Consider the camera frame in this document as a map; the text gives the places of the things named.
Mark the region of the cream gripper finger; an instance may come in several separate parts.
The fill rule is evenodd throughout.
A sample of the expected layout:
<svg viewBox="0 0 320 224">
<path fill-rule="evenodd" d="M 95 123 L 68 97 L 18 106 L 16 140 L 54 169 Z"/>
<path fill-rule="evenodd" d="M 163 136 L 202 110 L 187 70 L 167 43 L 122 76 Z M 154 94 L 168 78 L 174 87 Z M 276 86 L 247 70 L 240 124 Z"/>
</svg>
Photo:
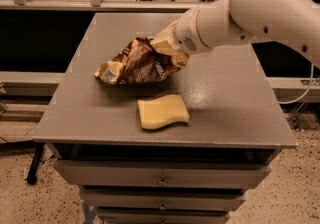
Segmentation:
<svg viewBox="0 0 320 224">
<path fill-rule="evenodd" d="M 151 39 L 151 46 L 162 56 L 168 57 L 176 68 L 183 68 L 189 61 L 189 55 L 182 50 L 175 32 L 176 21 L 172 22 Z"/>
</svg>

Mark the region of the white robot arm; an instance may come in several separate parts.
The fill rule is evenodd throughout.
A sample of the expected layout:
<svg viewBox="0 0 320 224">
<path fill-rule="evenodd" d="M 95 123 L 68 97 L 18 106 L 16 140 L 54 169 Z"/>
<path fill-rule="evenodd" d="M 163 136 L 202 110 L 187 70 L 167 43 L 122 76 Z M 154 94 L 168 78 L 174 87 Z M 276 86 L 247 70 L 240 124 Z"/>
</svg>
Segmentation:
<svg viewBox="0 0 320 224">
<path fill-rule="evenodd" d="M 320 67 L 320 6 L 312 0 L 218 0 L 186 11 L 151 45 L 175 56 L 260 40 L 281 43 Z"/>
</svg>

